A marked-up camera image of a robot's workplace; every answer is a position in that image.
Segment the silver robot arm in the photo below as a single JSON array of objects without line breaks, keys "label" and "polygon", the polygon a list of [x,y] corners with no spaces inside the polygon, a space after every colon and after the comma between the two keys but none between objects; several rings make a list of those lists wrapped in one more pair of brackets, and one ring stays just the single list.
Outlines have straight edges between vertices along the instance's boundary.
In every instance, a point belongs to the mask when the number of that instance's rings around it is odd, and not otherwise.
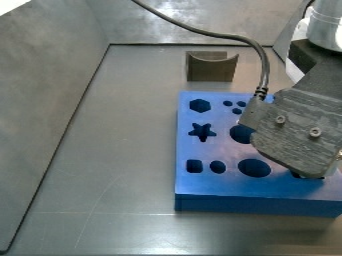
[{"label": "silver robot arm", "polygon": [[322,177],[342,159],[342,0],[316,0],[297,23],[286,72],[296,85],[276,96],[277,160]]}]

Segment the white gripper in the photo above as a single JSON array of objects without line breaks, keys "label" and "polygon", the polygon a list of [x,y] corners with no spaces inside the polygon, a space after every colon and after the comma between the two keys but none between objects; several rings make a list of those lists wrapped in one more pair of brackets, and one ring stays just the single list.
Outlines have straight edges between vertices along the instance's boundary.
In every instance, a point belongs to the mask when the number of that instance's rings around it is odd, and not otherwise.
[{"label": "white gripper", "polygon": [[342,153],[342,24],[297,24],[286,57],[285,162],[305,177],[334,170]]}]

